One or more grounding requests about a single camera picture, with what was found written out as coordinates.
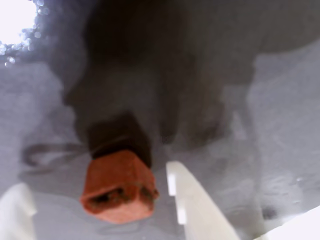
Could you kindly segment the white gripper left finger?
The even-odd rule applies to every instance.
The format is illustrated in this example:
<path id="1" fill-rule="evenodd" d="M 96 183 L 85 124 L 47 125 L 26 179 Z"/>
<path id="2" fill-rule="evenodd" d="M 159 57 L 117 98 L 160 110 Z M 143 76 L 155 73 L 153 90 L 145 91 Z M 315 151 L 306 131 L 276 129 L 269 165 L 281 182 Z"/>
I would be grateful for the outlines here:
<path id="1" fill-rule="evenodd" d="M 33 194 L 25 183 L 15 184 L 0 197 L 0 238 L 35 240 L 33 217 L 37 208 Z"/>

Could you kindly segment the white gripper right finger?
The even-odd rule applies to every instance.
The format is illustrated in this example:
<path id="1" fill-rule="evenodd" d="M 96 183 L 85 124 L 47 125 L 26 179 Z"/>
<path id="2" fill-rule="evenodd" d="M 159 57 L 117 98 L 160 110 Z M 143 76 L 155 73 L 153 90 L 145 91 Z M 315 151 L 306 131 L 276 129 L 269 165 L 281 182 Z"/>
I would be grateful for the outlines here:
<path id="1" fill-rule="evenodd" d="M 166 163 L 168 194 L 175 199 L 177 222 L 186 240 L 238 240 L 227 220 L 196 177 L 179 161 Z"/>

